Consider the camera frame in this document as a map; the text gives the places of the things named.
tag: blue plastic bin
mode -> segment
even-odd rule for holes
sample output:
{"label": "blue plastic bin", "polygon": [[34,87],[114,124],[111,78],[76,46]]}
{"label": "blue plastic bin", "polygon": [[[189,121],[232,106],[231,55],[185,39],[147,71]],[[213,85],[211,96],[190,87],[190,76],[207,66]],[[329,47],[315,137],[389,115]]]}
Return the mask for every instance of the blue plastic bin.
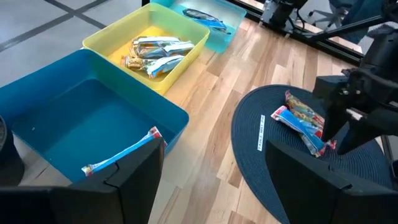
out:
{"label": "blue plastic bin", "polygon": [[223,53],[229,43],[235,36],[236,30],[242,23],[246,10],[224,0],[150,0],[157,4],[173,9],[175,12],[183,15],[183,10],[190,8],[202,11],[223,21],[227,26],[227,32],[224,34],[220,31],[210,29],[210,36],[206,42],[206,47],[217,53]]}
{"label": "blue plastic bin", "polygon": [[72,182],[157,126],[173,148],[188,114],[90,50],[0,88],[12,131]]}

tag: dark blue mat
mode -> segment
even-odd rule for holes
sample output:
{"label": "dark blue mat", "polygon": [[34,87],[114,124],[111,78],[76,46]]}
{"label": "dark blue mat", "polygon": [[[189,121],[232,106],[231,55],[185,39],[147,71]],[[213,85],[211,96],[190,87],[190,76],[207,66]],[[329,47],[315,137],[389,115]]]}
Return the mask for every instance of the dark blue mat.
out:
{"label": "dark blue mat", "polygon": [[[241,100],[234,113],[231,130],[234,155],[245,181],[263,206],[281,223],[289,223],[289,221],[268,173],[265,141],[267,139],[282,141],[311,156],[295,131],[270,117],[277,108],[284,105],[286,90],[290,90],[294,96],[321,116],[325,115],[320,100],[314,100],[310,92],[292,86],[270,85],[253,90]],[[266,120],[264,144],[262,151],[259,151],[257,142],[261,115],[264,115]],[[334,137],[338,144],[347,130],[348,125]],[[343,169],[392,189],[389,163],[375,140],[343,156],[338,156],[335,151],[329,150],[320,159],[330,162],[335,169]]]}

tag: metal rod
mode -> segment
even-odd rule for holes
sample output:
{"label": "metal rod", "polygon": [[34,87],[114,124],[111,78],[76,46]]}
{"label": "metal rod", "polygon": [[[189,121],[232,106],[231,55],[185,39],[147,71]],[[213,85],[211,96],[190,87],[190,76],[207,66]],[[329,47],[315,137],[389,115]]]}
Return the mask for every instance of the metal rod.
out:
{"label": "metal rod", "polygon": [[382,16],[374,16],[369,19],[365,19],[359,22],[354,22],[352,24],[348,24],[346,26],[339,27],[337,29],[331,31],[323,31],[317,35],[311,36],[311,40],[324,40],[329,39],[330,37],[335,37],[340,34],[349,34],[350,32],[354,32],[363,28],[368,28],[371,26],[375,26],[381,24],[383,22],[387,22],[385,18]]}

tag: black metal frame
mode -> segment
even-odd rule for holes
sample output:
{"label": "black metal frame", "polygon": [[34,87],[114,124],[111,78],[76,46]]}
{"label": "black metal frame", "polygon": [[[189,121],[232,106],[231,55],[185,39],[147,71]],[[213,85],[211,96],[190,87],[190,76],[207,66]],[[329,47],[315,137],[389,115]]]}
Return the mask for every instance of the black metal frame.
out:
{"label": "black metal frame", "polygon": [[[262,25],[264,25],[265,27],[270,28],[276,32],[283,34],[283,35],[290,34],[291,38],[293,38],[293,39],[303,42],[304,44],[307,44],[313,48],[321,50],[327,54],[330,54],[338,59],[344,60],[345,62],[351,63],[355,66],[359,66],[359,63],[364,55],[355,50],[352,50],[348,47],[345,47],[339,43],[329,40],[329,38],[335,37],[340,34],[349,33],[349,32],[355,31],[355,30],[359,30],[364,27],[374,26],[374,25],[386,22],[386,20],[383,19],[381,16],[376,16],[376,17],[367,19],[365,21],[356,22],[354,24],[350,24],[348,26],[343,26],[343,27],[340,27],[340,28],[337,28],[337,29],[334,29],[331,31],[324,31],[319,34],[308,36],[308,35],[304,35],[301,32],[289,32],[289,30],[284,30],[284,29],[281,29],[280,27],[273,26],[269,22],[262,21],[261,17],[264,12],[255,7],[250,6],[249,4],[246,4],[246,3],[238,1],[238,0],[225,0],[225,1],[231,2],[237,6],[245,9],[247,12],[246,17],[254,22],[262,22]],[[142,5],[146,5],[148,3],[150,3],[150,0],[142,0]],[[382,136],[382,145],[383,145],[384,153],[385,153],[386,157],[389,160],[391,160],[392,152],[391,152],[391,146],[389,144],[389,140],[388,140],[387,136]]]}

